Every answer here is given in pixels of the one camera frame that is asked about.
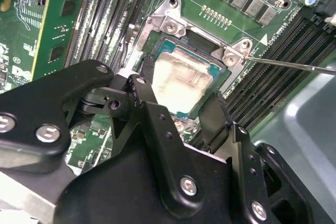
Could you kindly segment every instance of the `green circuit board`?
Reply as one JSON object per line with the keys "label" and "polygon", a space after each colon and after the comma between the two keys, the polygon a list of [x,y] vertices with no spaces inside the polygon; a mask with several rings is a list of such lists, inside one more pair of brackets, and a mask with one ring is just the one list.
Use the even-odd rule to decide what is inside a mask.
{"label": "green circuit board", "polygon": [[[131,14],[127,9],[118,9],[123,1],[126,0],[45,0],[41,4],[41,0],[0,0],[0,70],[6,73],[5,80],[0,82],[0,93],[83,59],[99,59],[115,67],[115,62],[111,64],[114,61],[112,56],[119,51],[121,41],[117,36]],[[141,58],[132,46],[139,41],[147,17],[164,1],[144,0],[140,14],[134,20],[128,68],[138,68]],[[282,31],[290,26],[303,6],[298,0],[258,0],[262,7],[256,13],[247,7],[257,8],[254,0],[246,0],[248,5],[241,6],[243,1],[181,0],[181,15],[228,45],[242,38],[250,39],[253,43],[250,55],[261,57]],[[120,17],[120,20],[114,20],[115,17]],[[110,30],[113,22],[118,25]],[[160,33],[152,31],[142,51],[155,52],[160,38]],[[230,95],[231,88],[242,81],[242,76],[249,72],[252,65],[245,65],[241,76],[231,84],[230,89],[223,92],[224,96]],[[228,73],[221,75],[223,81],[227,77]],[[218,90],[219,83],[212,86],[207,94]],[[190,115],[193,119],[197,115],[197,110],[194,111]],[[73,143],[67,155],[68,164],[86,169],[107,158],[112,148],[109,127],[107,117],[96,117],[85,130],[80,127],[74,129],[71,133]],[[196,124],[192,124],[190,130],[185,131],[182,136],[185,141],[190,139],[195,127]]]}
{"label": "green circuit board", "polygon": [[[143,15],[138,19],[134,32],[134,43],[139,40],[139,33],[145,26],[146,17],[153,13],[164,0],[146,0],[143,7]],[[270,4],[270,0],[262,0],[264,9],[272,8],[276,10],[276,15],[268,25],[264,25],[260,20],[260,15],[252,17],[246,10],[235,7],[233,0],[181,0],[182,16],[190,20],[192,24],[215,35],[229,45],[234,44],[242,38],[249,38],[253,41],[251,56],[261,57],[265,50],[276,40],[281,32],[290,25],[291,20],[302,8],[297,0],[278,0],[275,4]],[[151,52],[158,43],[159,35],[152,32],[150,39],[145,44],[143,51]],[[129,66],[134,65],[137,69],[138,58],[131,58]],[[253,66],[253,63],[245,65],[245,75]],[[241,78],[237,78],[232,87],[236,86]]]}
{"label": "green circuit board", "polygon": [[0,0],[0,92],[63,68],[80,1]]}

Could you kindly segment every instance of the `hole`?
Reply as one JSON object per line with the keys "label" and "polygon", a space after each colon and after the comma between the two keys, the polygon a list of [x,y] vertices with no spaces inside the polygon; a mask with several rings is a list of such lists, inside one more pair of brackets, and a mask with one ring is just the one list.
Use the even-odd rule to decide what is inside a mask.
{"label": "hole", "polygon": [[177,8],[179,3],[176,0],[169,0],[169,5],[171,8]]}
{"label": "hole", "polygon": [[251,46],[251,44],[250,44],[250,42],[248,42],[248,41],[244,41],[243,44],[242,44],[242,48],[243,48],[243,49],[247,49],[247,48],[249,48],[250,46]]}
{"label": "hole", "polygon": [[282,6],[282,9],[287,10],[290,8],[291,5],[292,5],[292,2],[290,0],[286,0]]}
{"label": "hole", "polygon": [[255,176],[257,175],[257,171],[254,170],[253,168],[250,169],[250,172],[251,172],[253,175],[255,175]]}
{"label": "hole", "polygon": [[120,106],[120,102],[117,100],[110,102],[110,105],[109,105],[111,110],[116,110],[117,108],[119,108],[119,106]]}
{"label": "hole", "polygon": [[172,138],[173,138],[173,134],[170,133],[170,132],[167,132],[167,133],[166,133],[166,138],[167,138],[167,139],[172,139]]}
{"label": "hole", "polygon": [[271,210],[281,224],[296,223],[297,216],[288,201],[284,199],[281,200],[278,204],[272,207]]}

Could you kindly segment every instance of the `black plastic bracket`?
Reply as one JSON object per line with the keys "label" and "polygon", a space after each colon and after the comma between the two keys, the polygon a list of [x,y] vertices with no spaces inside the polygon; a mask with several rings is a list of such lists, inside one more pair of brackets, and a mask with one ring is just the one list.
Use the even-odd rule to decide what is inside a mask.
{"label": "black plastic bracket", "polygon": [[281,223],[334,223],[275,148],[261,143],[256,152],[272,212]]}
{"label": "black plastic bracket", "polygon": [[[179,218],[194,215],[203,205],[203,186],[168,109],[157,104],[150,83],[140,75],[131,75],[127,88],[132,97],[133,112],[126,124],[113,124],[112,156],[130,144],[132,134],[143,134],[163,205]],[[194,195],[183,190],[183,178],[195,184]]]}
{"label": "black plastic bracket", "polygon": [[[276,223],[267,198],[261,161],[259,155],[254,152],[249,133],[238,124],[234,124],[228,140],[215,155],[225,158],[232,166],[231,207],[235,209],[231,211],[235,213],[233,219],[245,219],[250,223]],[[260,211],[264,215],[253,209],[256,203],[262,206]]]}
{"label": "black plastic bracket", "polygon": [[[106,66],[87,60],[0,95],[0,114],[15,124],[0,133],[0,168],[34,173],[56,169],[70,145],[69,123],[80,98],[112,78]],[[53,125],[59,137],[39,140],[37,130],[43,125]]]}
{"label": "black plastic bracket", "polygon": [[233,125],[221,94],[211,94],[198,112],[204,143],[215,153],[228,138]]}

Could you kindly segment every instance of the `screwdriver shaft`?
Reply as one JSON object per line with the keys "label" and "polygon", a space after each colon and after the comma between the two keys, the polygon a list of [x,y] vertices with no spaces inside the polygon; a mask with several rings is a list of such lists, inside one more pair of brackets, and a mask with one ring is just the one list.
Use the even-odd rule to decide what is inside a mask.
{"label": "screwdriver shaft", "polygon": [[265,64],[276,65],[276,66],[287,67],[287,68],[296,68],[296,69],[301,69],[305,71],[316,72],[316,73],[326,73],[326,74],[331,74],[333,76],[336,76],[336,69],[331,69],[331,68],[320,68],[320,67],[314,67],[311,65],[303,65],[303,64],[292,63],[292,62],[268,60],[268,59],[263,59],[263,58],[254,58],[254,57],[245,57],[245,59],[249,61],[258,62],[258,63],[265,63]]}

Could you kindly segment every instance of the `metal bracket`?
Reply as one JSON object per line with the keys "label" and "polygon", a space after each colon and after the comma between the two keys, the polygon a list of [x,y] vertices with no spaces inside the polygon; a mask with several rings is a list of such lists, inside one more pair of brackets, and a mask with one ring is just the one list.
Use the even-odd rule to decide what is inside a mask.
{"label": "metal bracket", "polygon": [[253,42],[249,38],[243,38],[237,43],[229,45],[225,41],[222,41],[183,18],[181,16],[181,7],[181,0],[165,0],[147,18],[146,24],[134,48],[136,51],[141,52],[151,31],[162,31],[166,34],[181,38],[186,34],[187,30],[190,30],[220,47],[212,52],[211,56],[222,61],[231,72],[228,79],[220,88],[221,92],[224,93],[242,72],[246,62],[244,61],[244,57],[249,55],[252,50]]}

